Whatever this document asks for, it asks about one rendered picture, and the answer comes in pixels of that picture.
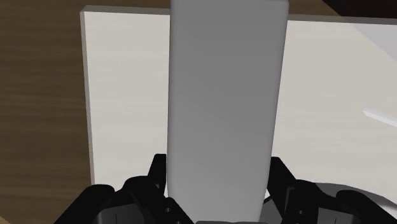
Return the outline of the white table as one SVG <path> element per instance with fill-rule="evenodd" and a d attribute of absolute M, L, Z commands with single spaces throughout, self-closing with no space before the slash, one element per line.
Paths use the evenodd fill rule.
<path fill-rule="evenodd" d="M 166 151 L 169 16 L 87 6 L 81 36 L 91 179 L 120 188 Z M 397 206 L 397 24 L 290 18 L 272 153 Z"/>

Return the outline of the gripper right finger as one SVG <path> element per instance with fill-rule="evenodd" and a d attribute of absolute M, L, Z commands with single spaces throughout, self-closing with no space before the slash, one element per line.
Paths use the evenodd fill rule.
<path fill-rule="evenodd" d="M 296 179 L 279 157 L 271 158 L 267 191 L 260 215 L 266 224 L 397 224 L 358 190 L 329 195 L 316 183 Z"/>

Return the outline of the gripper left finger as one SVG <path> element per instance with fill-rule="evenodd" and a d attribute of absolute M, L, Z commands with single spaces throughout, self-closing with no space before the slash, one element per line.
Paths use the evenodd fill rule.
<path fill-rule="evenodd" d="M 194 224 L 178 203 L 166 197 L 165 154 L 153 157 L 149 172 L 110 185 L 85 188 L 54 224 Z"/>

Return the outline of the tall grey rectangular block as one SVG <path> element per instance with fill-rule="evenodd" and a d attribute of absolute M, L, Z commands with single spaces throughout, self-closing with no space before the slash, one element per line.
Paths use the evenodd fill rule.
<path fill-rule="evenodd" d="M 168 194 L 193 221 L 260 218 L 288 0 L 171 0 Z"/>

